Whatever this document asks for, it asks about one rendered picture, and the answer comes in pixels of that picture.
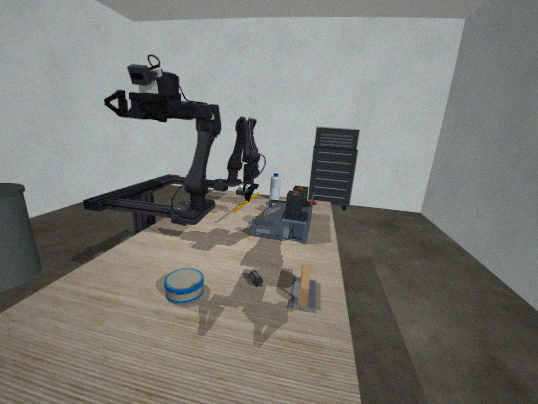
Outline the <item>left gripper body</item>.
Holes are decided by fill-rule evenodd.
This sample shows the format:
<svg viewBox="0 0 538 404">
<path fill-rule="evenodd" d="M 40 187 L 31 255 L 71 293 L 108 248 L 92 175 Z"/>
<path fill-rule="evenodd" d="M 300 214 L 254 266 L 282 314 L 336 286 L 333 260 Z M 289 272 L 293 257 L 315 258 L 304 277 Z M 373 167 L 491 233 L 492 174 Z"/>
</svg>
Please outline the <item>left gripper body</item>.
<svg viewBox="0 0 538 404">
<path fill-rule="evenodd" d="M 247 186 L 245 186 L 245 187 L 243 186 L 247 181 L 252 179 L 250 176 L 248 176 L 248 177 L 246 177 L 246 176 L 247 175 L 243 174 L 243 182 L 238 184 L 237 190 L 246 191 L 246 189 L 249 188 L 248 190 L 251 191 L 253 189 L 257 189 L 257 187 L 259 187 L 259 184 L 254 184 L 254 180 L 248 182 Z"/>
</svg>

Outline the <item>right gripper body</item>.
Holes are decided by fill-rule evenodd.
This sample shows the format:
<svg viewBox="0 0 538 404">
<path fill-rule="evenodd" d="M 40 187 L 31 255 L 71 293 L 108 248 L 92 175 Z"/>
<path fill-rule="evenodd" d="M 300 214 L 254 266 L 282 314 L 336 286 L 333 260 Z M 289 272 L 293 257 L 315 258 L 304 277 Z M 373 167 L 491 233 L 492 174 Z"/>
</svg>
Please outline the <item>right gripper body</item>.
<svg viewBox="0 0 538 404">
<path fill-rule="evenodd" d="M 158 73 L 157 77 L 162 76 L 161 68 L 154 67 L 148 70 L 156 71 Z M 151 117 L 144 111 L 140 110 L 140 103 L 155 95 L 158 95 L 158 86 L 157 86 L 156 80 L 152 81 L 152 83 L 149 84 L 148 86 L 139 85 L 139 93 L 129 92 L 129 100 L 131 100 L 131 108 L 129 108 L 128 110 L 128 103 L 126 99 L 127 118 L 156 120 L 155 118 Z M 147 108 L 157 113 L 157 103 L 150 104 L 147 106 Z M 167 95 L 167 115 L 168 113 L 169 113 L 169 97 Z"/>
</svg>

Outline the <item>white bottle with blue cap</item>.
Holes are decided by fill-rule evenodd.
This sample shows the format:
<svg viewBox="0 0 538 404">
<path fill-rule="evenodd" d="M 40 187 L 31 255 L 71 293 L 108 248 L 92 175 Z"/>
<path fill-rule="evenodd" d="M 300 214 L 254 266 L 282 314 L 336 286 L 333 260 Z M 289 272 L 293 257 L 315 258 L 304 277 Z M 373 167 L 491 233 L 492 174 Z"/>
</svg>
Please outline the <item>white bottle with blue cap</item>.
<svg viewBox="0 0 538 404">
<path fill-rule="evenodd" d="M 274 176 L 271 177 L 270 184 L 270 199 L 279 200 L 280 196 L 280 183 L 281 178 L 278 176 L 278 173 L 274 173 Z"/>
</svg>

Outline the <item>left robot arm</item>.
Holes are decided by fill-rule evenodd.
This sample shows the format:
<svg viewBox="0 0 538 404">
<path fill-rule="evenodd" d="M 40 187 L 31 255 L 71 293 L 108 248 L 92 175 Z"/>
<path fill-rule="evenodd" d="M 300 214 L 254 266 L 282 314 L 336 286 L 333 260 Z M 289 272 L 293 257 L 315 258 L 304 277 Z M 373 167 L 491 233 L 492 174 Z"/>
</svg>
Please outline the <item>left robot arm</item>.
<svg viewBox="0 0 538 404">
<path fill-rule="evenodd" d="M 243 174 L 247 175 L 246 177 L 250 176 L 251 178 L 254 178 L 260 173 L 258 169 L 259 167 L 258 161 L 260 161 L 260 155 L 257 154 L 258 148 L 256 147 L 256 144 L 254 141 L 254 134 L 253 134 L 253 129 L 256 123 L 257 123 L 257 120 L 251 118 L 250 125 L 249 125 L 249 121 L 246 120 L 246 117 L 240 117 L 237 120 L 236 127 L 235 127 L 235 130 L 237 132 L 236 143 L 235 143 L 234 151 L 232 155 L 230 156 L 230 160 L 227 166 L 227 169 L 229 170 L 228 178 L 227 180 L 223 180 L 222 182 L 234 184 L 241 181 L 241 179 L 237 179 L 237 177 L 238 177 L 238 171 L 242 169 L 242 162 L 241 162 L 242 151 L 243 151 L 242 161 L 248 163 L 244 165 Z M 253 148 L 257 153 L 255 153 L 252 149 L 251 139 L 252 139 Z"/>
</svg>

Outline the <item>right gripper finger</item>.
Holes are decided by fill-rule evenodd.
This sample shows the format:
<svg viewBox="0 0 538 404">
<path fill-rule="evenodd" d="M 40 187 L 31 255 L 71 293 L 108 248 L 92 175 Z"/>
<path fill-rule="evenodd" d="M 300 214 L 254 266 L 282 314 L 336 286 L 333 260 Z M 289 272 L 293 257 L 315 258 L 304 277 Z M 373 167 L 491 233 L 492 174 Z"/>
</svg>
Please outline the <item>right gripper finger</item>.
<svg viewBox="0 0 538 404">
<path fill-rule="evenodd" d="M 118 108 L 110 104 L 110 101 L 118 98 Z M 117 90 L 111 96 L 104 99 L 105 106 L 114 111 L 119 117 L 127 118 L 125 90 Z"/>
<path fill-rule="evenodd" d="M 159 101 L 159 102 L 158 102 Z M 146 106 L 157 102 L 157 113 Z M 159 122 L 167 122 L 167 95 L 158 94 L 140 103 L 140 109 Z"/>
</svg>

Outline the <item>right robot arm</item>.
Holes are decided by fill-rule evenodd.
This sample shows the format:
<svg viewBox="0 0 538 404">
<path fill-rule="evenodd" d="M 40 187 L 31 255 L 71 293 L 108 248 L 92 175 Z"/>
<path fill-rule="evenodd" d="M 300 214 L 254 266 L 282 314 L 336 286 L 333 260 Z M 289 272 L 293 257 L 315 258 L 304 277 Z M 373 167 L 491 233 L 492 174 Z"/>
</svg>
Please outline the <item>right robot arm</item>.
<svg viewBox="0 0 538 404">
<path fill-rule="evenodd" d="M 158 73 L 154 70 L 148 70 L 147 65 L 132 64 L 127 66 L 127 69 L 132 84 L 148 86 L 152 81 L 156 80 L 158 93 L 169 97 L 168 119 L 193 120 L 193 118 L 205 118 L 196 119 L 197 146 L 192 166 L 186 175 L 184 184 L 185 191 L 190 193 L 191 205 L 180 214 L 180 218 L 196 220 L 214 203 L 214 200 L 205 198 L 208 193 L 206 167 L 212 143 L 221 132 L 219 105 L 181 101 L 179 77 L 177 76 L 176 78 L 176 74 L 162 72 L 163 70 L 161 69 L 162 76 L 157 77 Z"/>
</svg>

